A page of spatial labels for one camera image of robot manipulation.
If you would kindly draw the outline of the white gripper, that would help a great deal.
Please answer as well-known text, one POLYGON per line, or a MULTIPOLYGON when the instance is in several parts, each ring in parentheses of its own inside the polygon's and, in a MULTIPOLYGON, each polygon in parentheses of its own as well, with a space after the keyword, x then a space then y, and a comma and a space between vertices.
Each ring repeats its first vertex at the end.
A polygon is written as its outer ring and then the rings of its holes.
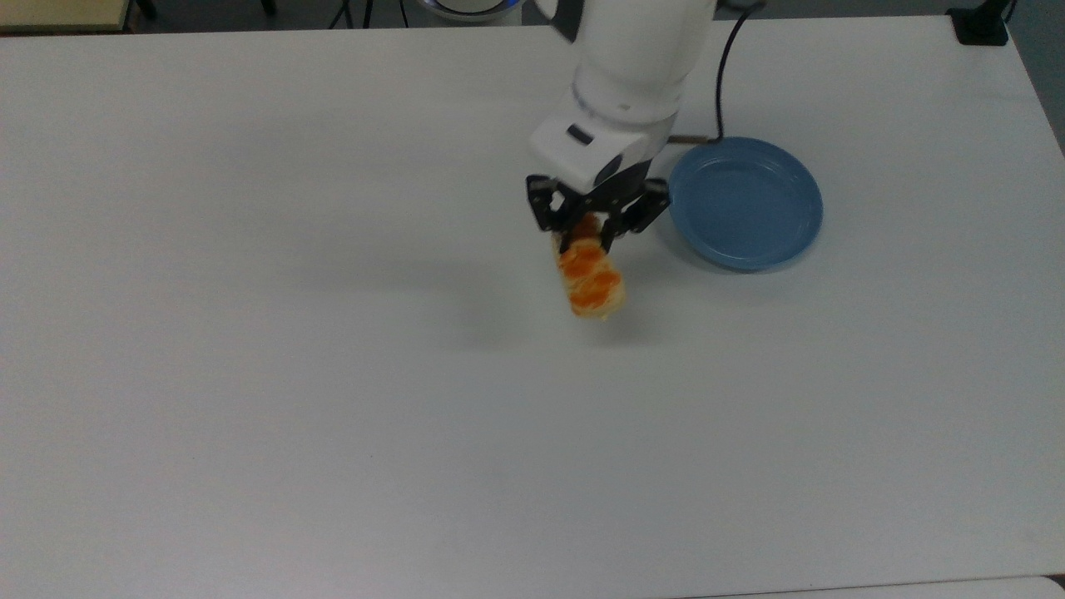
POLYGON ((525 189, 537 227, 554 234, 556 254, 569 250, 588 212, 583 195, 630 194, 602 209, 600 246, 608 254, 617 238, 641 234, 662 215, 671 204, 668 182, 648 175, 674 124, 673 115, 648 124, 552 115, 537 126, 530 148, 545 175, 526 177, 525 189))

